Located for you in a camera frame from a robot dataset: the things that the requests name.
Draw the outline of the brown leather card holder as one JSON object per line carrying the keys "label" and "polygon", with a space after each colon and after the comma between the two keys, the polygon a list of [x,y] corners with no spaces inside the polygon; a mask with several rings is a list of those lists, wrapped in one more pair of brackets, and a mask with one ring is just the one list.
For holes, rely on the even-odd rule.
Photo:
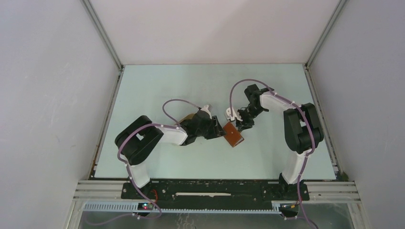
{"label": "brown leather card holder", "polygon": [[231,147],[236,147],[237,145],[239,145],[241,142],[244,141],[243,136],[237,130],[237,128],[234,126],[233,123],[227,122],[223,126],[223,130],[225,131],[224,138]]}

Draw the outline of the beige card tray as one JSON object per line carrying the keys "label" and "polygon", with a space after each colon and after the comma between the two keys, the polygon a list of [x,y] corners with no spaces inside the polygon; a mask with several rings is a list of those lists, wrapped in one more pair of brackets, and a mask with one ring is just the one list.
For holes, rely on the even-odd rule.
{"label": "beige card tray", "polygon": [[193,117],[196,115],[196,113],[193,113],[193,114],[188,114],[187,116],[185,116],[183,119],[181,119],[180,121],[179,121],[179,126],[183,126],[183,125],[187,125],[187,124],[189,124],[191,121],[192,121],[192,119],[193,119]]}

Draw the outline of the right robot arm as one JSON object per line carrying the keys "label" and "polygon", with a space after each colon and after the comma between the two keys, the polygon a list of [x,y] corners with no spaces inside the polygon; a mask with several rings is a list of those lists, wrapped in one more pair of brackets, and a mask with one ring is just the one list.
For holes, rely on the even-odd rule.
{"label": "right robot arm", "polygon": [[262,112],[280,111],[283,115],[284,138],[291,150],[286,167],[281,173],[284,183],[278,185],[278,194],[291,199],[297,193],[296,183],[302,177],[308,157],[324,139],[316,107],[312,103],[298,105],[278,95],[274,90],[260,89],[256,84],[244,90],[249,104],[229,115],[239,132],[254,126],[254,119]]}

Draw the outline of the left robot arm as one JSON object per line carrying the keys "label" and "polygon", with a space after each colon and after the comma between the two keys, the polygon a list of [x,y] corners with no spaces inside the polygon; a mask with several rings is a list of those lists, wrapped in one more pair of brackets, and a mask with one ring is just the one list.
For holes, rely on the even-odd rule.
{"label": "left robot arm", "polygon": [[187,146],[199,137],[210,140],[225,134],[217,117],[202,110],[186,116],[177,125],[157,124],[142,115],[115,138],[117,158],[124,163],[129,179],[134,182],[132,192],[143,199],[151,192],[145,161],[158,143]]}

